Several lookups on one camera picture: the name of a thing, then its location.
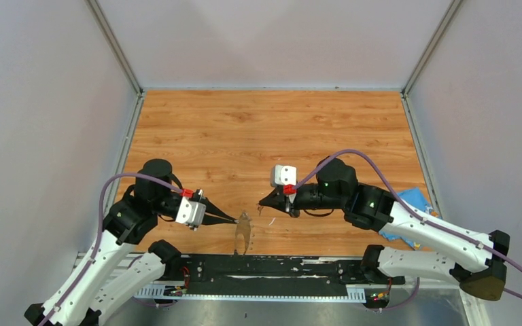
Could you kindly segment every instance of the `red clip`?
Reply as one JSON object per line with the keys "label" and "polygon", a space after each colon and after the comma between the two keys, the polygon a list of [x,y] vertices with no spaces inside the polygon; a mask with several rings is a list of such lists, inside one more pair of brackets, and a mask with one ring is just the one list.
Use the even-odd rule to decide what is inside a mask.
{"label": "red clip", "polygon": [[181,193],[181,196],[191,198],[191,197],[193,197],[193,191],[183,188],[183,192]]}
{"label": "red clip", "polygon": [[293,185],[284,185],[283,186],[283,193],[287,196],[296,194],[297,189],[293,189]]}

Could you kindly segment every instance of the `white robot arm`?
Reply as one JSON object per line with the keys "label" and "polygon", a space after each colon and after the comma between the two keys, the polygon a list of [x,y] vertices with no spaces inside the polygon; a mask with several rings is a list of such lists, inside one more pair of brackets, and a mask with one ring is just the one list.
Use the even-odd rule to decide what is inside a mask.
{"label": "white robot arm", "polygon": [[[404,251],[397,254],[391,248],[370,246],[362,261],[362,267],[369,272],[384,277],[415,276],[445,280],[459,284],[461,289],[473,296],[485,300],[500,299],[506,266],[499,257],[484,250],[484,246],[506,255],[509,235],[501,231],[485,234],[463,229],[404,202],[421,217],[419,219],[388,191],[359,183],[355,169],[338,158],[321,161],[316,171],[304,181],[314,174],[317,183],[297,184],[296,168],[277,165],[271,173],[274,190],[261,199],[259,205],[272,207],[293,217],[299,217],[301,210],[341,209],[345,221],[357,228],[400,235],[435,250],[435,253]],[[441,228],[463,234],[478,245]]]}
{"label": "white robot arm", "polygon": [[[150,160],[139,172],[124,175],[136,177],[135,184],[111,206],[104,218],[98,249],[95,239],[85,256],[87,259],[79,263],[61,288],[44,303],[33,304],[25,311],[25,318],[32,325],[103,325],[117,307],[140,288],[175,268],[181,253],[160,240],[132,269],[104,285],[122,259],[157,225],[159,215],[174,218],[192,229],[237,222],[204,197],[200,189],[196,192],[177,189],[178,194],[159,184],[171,186],[169,183],[173,180],[181,187],[167,161]],[[91,259],[94,250],[97,250],[96,257]]]}

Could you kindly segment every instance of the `wood-grain tabletop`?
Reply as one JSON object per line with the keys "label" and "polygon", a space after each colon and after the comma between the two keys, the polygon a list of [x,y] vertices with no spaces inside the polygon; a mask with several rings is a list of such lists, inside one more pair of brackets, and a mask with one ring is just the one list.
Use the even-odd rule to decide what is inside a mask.
{"label": "wood-grain tabletop", "polygon": [[[303,212],[297,219],[257,203],[271,190],[276,164],[307,175],[327,155],[359,149],[370,156],[396,190],[427,190],[397,92],[153,90],[146,95],[125,169],[137,172],[163,158],[184,187],[203,189],[223,211],[251,220],[247,254],[360,256],[369,244],[408,248],[359,230],[336,211],[328,217]],[[361,158],[340,157],[362,183],[383,186]],[[119,198],[132,179],[123,179]],[[165,239],[183,253],[233,253],[235,225],[202,226],[193,232],[159,221],[141,242],[145,251]],[[243,252],[239,239],[238,251]]]}

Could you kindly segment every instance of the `blue cloth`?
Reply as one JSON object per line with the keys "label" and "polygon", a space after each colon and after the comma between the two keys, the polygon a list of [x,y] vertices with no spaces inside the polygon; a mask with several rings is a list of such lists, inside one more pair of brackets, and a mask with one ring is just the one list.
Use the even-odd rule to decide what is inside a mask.
{"label": "blue cloth", "polygon": [[[423,197],[423,193],[421,193],[421,190],[419,188],[412,188],[405,190],[403,192],[397,193],[401,199],[408,202],[411,206],[414,206],[416,209],[419,209],[421,211],[424,211],[426,213],[433,212],[433,207],[431,207],[431,204]],[[405,243],[407,243],[411,248],[417,250],[421,249],[422,245],[419,243],[416,243],[415,241],[403,238],[401,236],[397,236],[395,234],[388,234],[385,232],[379,232],[380,235],[382,235],[384,238],[388,239],[389,241],[397,240],[397,239],[403,239]]]}

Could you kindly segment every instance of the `white wall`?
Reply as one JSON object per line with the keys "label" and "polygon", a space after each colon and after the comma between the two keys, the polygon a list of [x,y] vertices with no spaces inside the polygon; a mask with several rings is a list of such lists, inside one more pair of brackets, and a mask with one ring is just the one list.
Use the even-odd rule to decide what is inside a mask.
{"label": "white wall", "polygon": [[[442,213],[511,235],[522,264],[522,1],[467,0],[411,94]],[[522,292],[509,268],[507,287]],[[492,325],[522,325],[522,301],[487,305]]]}
{"label": "white wall", "polygon": [[135,100],[85,1],[0,1],[0,325],[92,240]]}
{"label": "white wall", "polygon": [[144,87],[401,88],[450,0],[100,0]]}

